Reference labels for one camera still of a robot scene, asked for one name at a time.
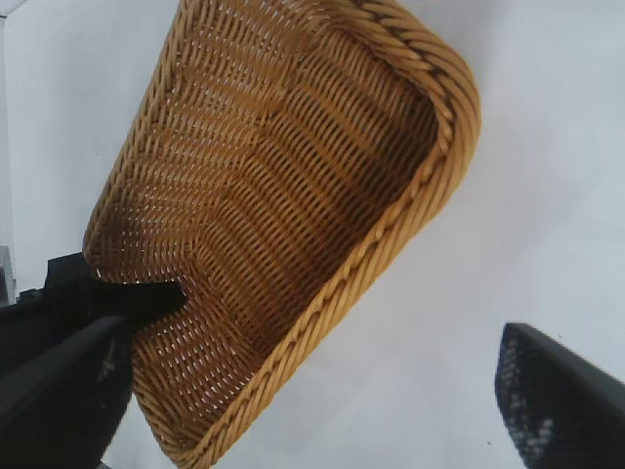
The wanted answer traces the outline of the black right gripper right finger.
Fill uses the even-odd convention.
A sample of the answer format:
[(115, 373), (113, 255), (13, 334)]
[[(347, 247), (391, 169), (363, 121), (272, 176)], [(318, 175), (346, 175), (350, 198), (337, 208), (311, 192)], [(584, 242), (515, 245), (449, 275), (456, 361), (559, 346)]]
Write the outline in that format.
[(505, 324), (494, 391), (525, 467), (624, 466), (624, 384), (538, 329)]

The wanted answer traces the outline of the scratched black right gripper left finger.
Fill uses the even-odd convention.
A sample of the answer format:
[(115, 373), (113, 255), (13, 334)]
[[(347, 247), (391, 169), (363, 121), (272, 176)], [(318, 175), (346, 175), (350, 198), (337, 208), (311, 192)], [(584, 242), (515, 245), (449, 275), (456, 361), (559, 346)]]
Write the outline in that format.
[(4, 468), (97, 468), (132, 394), (126, 320), (103, 318), (1, 379)]

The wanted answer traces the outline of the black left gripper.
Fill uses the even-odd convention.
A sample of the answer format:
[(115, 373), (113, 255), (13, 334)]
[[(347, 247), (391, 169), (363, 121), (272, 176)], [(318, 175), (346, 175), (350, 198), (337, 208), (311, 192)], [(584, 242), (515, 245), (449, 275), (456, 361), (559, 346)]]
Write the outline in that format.
[(26, 290), (1, 308), (1, 363), (28, 362), (103, 317), (148, 325), (185, 303), (176, 281), (104, 282), (81, 253), (51, 259), (42, 288)]

